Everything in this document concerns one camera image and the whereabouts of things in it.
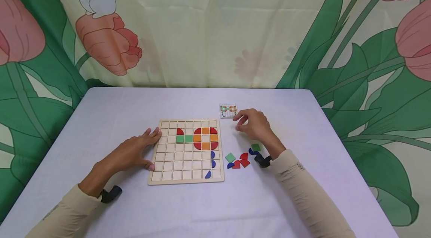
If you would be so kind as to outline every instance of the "finger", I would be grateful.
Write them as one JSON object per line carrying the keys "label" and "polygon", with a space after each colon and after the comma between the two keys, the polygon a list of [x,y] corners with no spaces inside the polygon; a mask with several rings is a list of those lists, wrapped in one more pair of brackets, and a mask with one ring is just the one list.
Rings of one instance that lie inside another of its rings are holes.
{"label": "finger", "polygon": [[234,121],[237,121],[238,119],[240,119],[242,116],[249,116],[250,113],[252,113],[254,109],[246,109],[246,110],[241,110],[239,111],[239,113],[233,117]]}
{"label": "finger", "polygon": [[142,136],[147,136],[148,134],[150,134],[151,132],[151,128],[147,128],[147,130],[145,130],[144,134],[142,134]]}
{"label": "finger", "polygon": [[147,161],[146,159],[141,159],[139,165],[150,171],[154,171],[155,169],[154,164],[151,161]]}
{"label": "finger", "polygon": [[156,136],[157,135],[157,133],[161,133],[161,131],[160,131],[160,129],[159,129],[159,127],[157,127],[151,134],[150,134],[150,138],[153,138],[154,136]]}
{"label": "finger", "polygon": [[247,125],[236,125],[235,129],[241,132],[244,132],[247,128]]}
{"label": "finger", "polygon": [[238,125],[244,124],[248,120],[248,116],[243,116],[240,121],[238,121]]}

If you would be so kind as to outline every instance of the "grid square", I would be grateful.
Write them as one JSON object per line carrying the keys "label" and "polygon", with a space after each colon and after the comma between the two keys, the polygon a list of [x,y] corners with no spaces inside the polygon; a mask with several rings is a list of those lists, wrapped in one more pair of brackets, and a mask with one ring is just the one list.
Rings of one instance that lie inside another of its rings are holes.
{"label": "grid square", "polygon": [[172,170],[173,166],[174,166],[174,163],[172,161],[165,161],[165,164],[163,166],[163,170],[164,171]]}
{"label": "grid square", "polygon": [[163,170],[163,162],[154,162],[154,170],[155,171]]}
{"label": "grid square", "polygon": [[175,152],[175,160],[181,161],[183,159],[183,153],[182,152]]}
{"label": "grid square", "polygon": [[202,152],[193,152],[193,159],[201,159]]}
{"label": "grid square", "polygon": [[191,169],[193,166],[193,162],[192,161],[184,161],[183,162],[183,169]]}
{"label": "grid square", "polygon": [[202,168],[204,169],[211,168],[211,161],[202,161]]}
{"label": "grid square", "polygon": [[175,143],[175,136],[168,136],[168,144],[173,144],[173,143]]}
{"label": "grid square", "polygon": [[183,143],[183,142],[184,142],[184,135],[177,135],[177,143]]}
{"label": "grid square", "polygon": [[174,171],[172,173],[172,180],[181,180],[182,178],[182,171]]}
{"label": "grid square", "polygon": [[193,169],[201,169],[202,164],[201,161],[193,161]]}
{"label": "grid square", "polygon": [[193,170],[193,179],[201,179],[202,171],[201,170]]}
{"label": "grid square", "polygon": [[213,178],[221,178],[220,169],[213,169]]}
{"label": "grid square", "polygon": [[202,151],[202,159],[211,159],[210,151]]}
{"label": "grid square", "polygon": [[213,159],[213,161],[215,162],[215,168],[219,169],[220,168],[220,160],[219,159]]}
{"label": "grid square", "polygon": [[168,141],[168,137],[166,137],[166,136],[162,136],[162,137],[159,139],[159,144],[165,144],[167,141]]}
{"label": "grid square", "polygon": [[163,172],[162,181],[169,181],[172,179],[172,171]]}
{"label": "grid square", "polygon": [[157,152],[165,152],[165,151],[166,151],[166,144],[157,145]]}
{"label": "grid square", "polygon": [[161,181],[161,180],[162,180],[162,172],[153,172],[151,181]]}
{"label": "grid square", "polygon": [[165,153],[156,153],[156,161],[163,161],[165,158]]}
{"label": "grid square", "polygon": [[166,151],[173,152],[175,150],[175,144],[167,144]]}
{"label": "grid square", "polygon": [[181,170],[183,168],[182,161],[174,161],[174,170]]}
{"label": "grid square", "polygon": [[173,160],[174,160],[174,153],[166,153],[165,161],[173,161]]}
{"label": "grid square", "polygon": [[190,180],[191,179],[191,171],[183,171],[183,179]]}
{"label": "grid square", "polygon": [[202,150],[210,150],[210,143],[202,143]]}
{"label": "grid square", "polygon": [[175,151],[184,151],[184,144],[176,144]]}
{"label": "grid square", "polygon": [[188,159],[192,159],[193,154],[192,152],[184,152],[184,160],[187,161]]}
{"label": "grid square", "polygon": [[193,150],[193,144],[184,144],[184,151]]}
{"label": "grid square", "polygon": [[209,143],[210,142],[210,136],[209,135],[202,135],[202,142],[203,143]]}

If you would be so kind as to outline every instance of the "white tablecloth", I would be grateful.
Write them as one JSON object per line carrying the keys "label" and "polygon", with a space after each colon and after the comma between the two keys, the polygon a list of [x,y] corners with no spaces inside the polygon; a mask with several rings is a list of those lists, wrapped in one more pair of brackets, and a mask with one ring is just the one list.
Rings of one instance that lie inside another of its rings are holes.
{"label": "white tablecloth", "polygon": [[[219,119],[219,104],[256,108],[346,217],[358,238],[397,237],[331,124],[307,90],[91,88],[0,226],[22,238],[94,163],[160,119]],[[236,158],[250,141],[220,119],[223,154]],[[150,159],[152,151],[146,155]],[[146,170],[118,173],[123,193],[101,204],[80,235],[143,237],[311,237],[268,169],[226,169],[225,181],[148,186]]]}

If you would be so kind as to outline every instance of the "red semicircle tile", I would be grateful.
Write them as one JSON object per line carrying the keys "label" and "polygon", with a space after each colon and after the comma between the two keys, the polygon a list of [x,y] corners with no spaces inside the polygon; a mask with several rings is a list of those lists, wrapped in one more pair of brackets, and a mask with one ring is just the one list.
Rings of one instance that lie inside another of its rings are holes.
{"label": "red semicircle tile", "polygon": [[202,150],[202,144],[201,143],[193,143],[195,145],[195,148],[197,150]]}
{"label": "red semicircle tile", "polygon": [[211,143],[211,150],[214,150],[218,147],[218,142]]}

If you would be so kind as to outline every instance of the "floral curtain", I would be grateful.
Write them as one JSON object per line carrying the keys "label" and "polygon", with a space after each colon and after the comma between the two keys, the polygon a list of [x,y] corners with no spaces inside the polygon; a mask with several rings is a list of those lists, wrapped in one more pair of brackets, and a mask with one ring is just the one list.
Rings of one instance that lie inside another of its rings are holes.
{"label": "floral curtain", "polygon": [[0,220],[90,87],[305,88],[400,237],[431,235],[431,0],[0,5]]}

